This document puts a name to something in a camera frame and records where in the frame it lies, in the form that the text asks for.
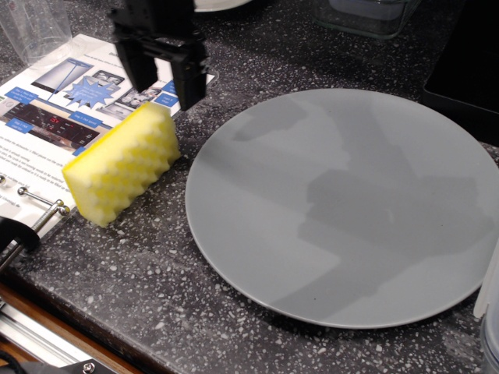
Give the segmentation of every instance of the white plate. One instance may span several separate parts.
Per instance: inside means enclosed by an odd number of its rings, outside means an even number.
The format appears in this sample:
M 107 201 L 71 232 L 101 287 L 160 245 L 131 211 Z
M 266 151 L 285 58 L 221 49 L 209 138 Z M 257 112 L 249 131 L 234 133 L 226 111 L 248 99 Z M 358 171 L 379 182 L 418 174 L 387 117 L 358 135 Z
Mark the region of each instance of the white plate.
M 251 0 L 196 0 L 196 12 L 218 12 L 244 5 Z
M 433 316 L 481 284 L 499 172 L 467 132 L 400 97 L 310 90 L 236 115 L 186 186 L 193 236 L 276 312 L 369 329 Z

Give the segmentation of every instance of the black granite countertop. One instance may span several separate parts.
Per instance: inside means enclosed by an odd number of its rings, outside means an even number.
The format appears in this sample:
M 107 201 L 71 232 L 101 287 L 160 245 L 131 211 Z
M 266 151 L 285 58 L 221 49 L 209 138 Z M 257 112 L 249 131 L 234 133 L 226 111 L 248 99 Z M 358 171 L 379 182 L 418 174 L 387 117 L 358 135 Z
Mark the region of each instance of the black granite countertop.
M 73 34 L 112 41 L 111 3 L 66 0 Z M 204 142 L 241 111 L 297 90 L 375 90 L 420 101 L 462 0 L 422 0 L 396 38 L 312 23 L 310 1 L 254 0 L 197 13 L 218 78 L 177 119 L 182 157 L 107 228 L 77 211 L 4 278 L 145 372 L 480 372 L 476 294 L 446 312 L 382 330 L 298 322 L 251 302 L 203 258 L 184 192 Z M 22 66 L 0 33 L 0 79 Z M 499 161 L 496 148 L 484 144 Z

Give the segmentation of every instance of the instruction manual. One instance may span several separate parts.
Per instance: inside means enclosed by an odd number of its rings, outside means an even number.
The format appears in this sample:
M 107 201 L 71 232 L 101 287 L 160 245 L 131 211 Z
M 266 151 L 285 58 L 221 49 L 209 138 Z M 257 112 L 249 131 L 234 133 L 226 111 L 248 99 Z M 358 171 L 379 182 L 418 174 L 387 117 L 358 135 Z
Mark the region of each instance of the instruction manual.
M 58 65 L 26 69 L 0 87 L 0 216 L 30 227 L 49 206 L 20 196 L 19 187 L 72 209 L 65 164 L 147 101 L 172 116 L 180 110 L 169 62 L 156 59 L 158 81 L 137 92 L 113 44 L 85 35 L 72 44 L 73 53 Z M 60 219 L 56 214 L 39 235 Z

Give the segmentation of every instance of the wooden edge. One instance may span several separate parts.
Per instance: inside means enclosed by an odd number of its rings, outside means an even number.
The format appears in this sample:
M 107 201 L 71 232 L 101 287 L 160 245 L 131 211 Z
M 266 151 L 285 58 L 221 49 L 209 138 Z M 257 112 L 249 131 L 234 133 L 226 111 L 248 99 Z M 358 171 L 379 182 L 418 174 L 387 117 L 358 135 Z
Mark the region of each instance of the wooden edge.
M 60 319 L 55 318 L 33 302 L 27 300 L 22 295 L 16 293 L 2 282 L 0 282 L 0 298 L 2 298 L 2 300 L 7 304 L 11 305 L 14 309 L 19 310 L 24 315 L 41 324 L 43 327 L 67 340 L 69 343 L 86 352 L 89 356 L 107 366 L 111 370 L 119 374 L 143 373 L 119 356 L 113 354 L 106 348 L 91 340 L 89 337 L 83 335 L 71 326 L 62 322 Z

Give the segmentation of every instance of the sponge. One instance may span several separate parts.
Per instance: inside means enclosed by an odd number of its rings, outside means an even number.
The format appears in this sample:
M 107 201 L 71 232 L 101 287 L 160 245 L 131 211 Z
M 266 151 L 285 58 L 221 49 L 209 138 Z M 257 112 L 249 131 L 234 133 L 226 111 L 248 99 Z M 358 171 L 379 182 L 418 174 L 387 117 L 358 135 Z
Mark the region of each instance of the sponge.
M 147 102 L 70 161 L 62 174 L 81 215 L 106 227 L 179 157 L 170 111 Z

